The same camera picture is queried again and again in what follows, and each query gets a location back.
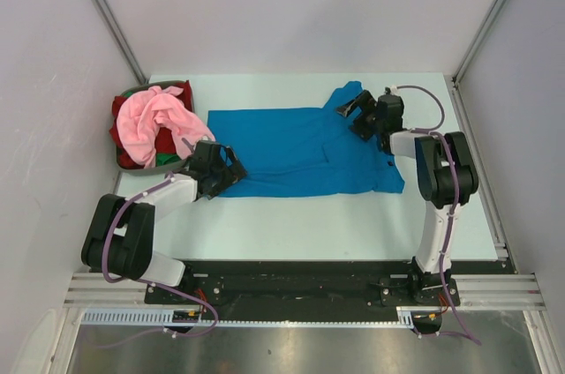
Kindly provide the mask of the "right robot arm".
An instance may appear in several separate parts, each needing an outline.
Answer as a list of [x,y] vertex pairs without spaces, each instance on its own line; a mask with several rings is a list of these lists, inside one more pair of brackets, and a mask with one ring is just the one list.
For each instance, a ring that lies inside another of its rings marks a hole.
[[426,202],[422,238],[411,261],[407,282],[409,298],[428,304],[450,277],[451,239],[463,206],[478,191],[479,178],[465,134],[442,134],[433,128],[407,129],[404,102],[390,87],[377,98],[364,90],[335,109],[347,118],[355,111],[350,130],[364,141],[377,138],[378,148],[391,156],[416,163],[418,190]]

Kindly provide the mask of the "blue t shirt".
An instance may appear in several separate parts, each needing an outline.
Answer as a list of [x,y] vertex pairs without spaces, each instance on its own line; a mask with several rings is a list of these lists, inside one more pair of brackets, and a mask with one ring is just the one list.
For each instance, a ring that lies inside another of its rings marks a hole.
[[211,110],[208,128],[230,146],[247,175],[225,198],[310,198],[369,191],[400,194],[404,180],[375,138],[350,131],[336,108],[363,90],[353,80],[321,108]]

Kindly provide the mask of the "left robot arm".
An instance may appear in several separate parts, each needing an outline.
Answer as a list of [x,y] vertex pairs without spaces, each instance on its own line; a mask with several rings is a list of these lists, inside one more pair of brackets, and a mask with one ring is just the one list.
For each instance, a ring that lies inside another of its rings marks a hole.
[[184,164],[129,198],[103,195],[94,210],[80,258],[110,283],[123,280],[163,285],[176,303],[189,301],[194,280],[186,264],[154,249],[155,224],[181,206],[212,199],[247,177],[234,150],[201,140]]

